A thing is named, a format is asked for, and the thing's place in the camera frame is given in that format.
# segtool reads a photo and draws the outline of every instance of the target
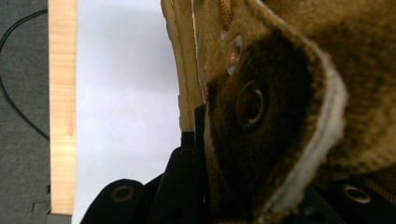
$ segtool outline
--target brown suede boot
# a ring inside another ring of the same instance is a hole
[[[205,159],[216,222],[282,220],[320,166],[316,183],[323,188],[334,179],[327,174],[338,172],[347,178],[387,169],[394,179],[394,1],[162,5],[182,131],[193,130],[193,109],[207,104]],[[378,193],[392,201],[389,192]]]

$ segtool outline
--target gray carpet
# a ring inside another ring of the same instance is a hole
[[[0,0],[0,36],[19,19],[47,8],[47,0]],[[50,133],[48,14],[26,22],[7,40],[0,76],[10,98]],[[30,204],[50,200],[50,143],[27,125],[0,92],[0,223],[45,223]]]

